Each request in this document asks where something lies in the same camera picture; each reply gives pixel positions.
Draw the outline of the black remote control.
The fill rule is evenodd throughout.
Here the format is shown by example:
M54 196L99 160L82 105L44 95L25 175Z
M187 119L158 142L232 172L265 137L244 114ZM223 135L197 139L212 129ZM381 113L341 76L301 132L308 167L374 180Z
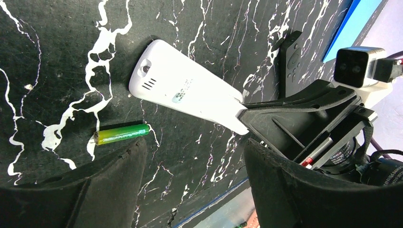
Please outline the black remote control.
M298 92L299 72L302 54L302 32L291 32L279 49L279 98Z

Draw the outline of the green battery centre left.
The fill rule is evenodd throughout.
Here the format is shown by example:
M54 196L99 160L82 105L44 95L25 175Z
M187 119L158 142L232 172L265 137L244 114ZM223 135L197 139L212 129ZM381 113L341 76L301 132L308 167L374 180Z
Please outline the green battery centre left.
M92 142L96 145L104 145L145 136L149 133L149 131L150 127L147 124L136 124L108 130L101 130L94 133Z

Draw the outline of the blue rectangular pad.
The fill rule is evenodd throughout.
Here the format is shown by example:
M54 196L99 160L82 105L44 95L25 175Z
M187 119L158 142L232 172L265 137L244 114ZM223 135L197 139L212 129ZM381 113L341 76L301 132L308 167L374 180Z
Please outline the blue rectangular pad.
M336 58L337 51L353 45L382 0L353 0L322 62Z

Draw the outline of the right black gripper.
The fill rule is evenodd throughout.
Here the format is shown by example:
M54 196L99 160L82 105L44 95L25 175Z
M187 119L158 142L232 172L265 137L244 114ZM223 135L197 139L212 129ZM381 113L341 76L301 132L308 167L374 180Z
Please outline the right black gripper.
M318 79L290 97L248 104L238 119L272 152L318 168L376 117L354 89Z

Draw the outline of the white remote control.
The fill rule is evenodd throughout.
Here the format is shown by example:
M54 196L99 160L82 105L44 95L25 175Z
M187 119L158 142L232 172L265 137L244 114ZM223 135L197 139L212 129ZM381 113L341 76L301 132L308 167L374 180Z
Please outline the white remote control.
M249 131L238 119L246 110L240 91L167 42L152 41L131 75L136 98L220 124L237 134Z

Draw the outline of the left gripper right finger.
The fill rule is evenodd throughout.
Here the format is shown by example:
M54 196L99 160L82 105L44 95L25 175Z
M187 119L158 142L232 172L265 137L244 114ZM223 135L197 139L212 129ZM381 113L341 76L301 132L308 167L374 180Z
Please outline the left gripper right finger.
M400 228L403 186L338 180L249 139L244 160L262 228Z

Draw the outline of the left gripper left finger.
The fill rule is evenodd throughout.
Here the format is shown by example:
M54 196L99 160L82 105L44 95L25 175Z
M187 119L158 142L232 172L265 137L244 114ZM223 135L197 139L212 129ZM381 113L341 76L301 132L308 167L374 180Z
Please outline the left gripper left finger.
M129 228L147 146L128 146L38 184L0 189L3 228Z

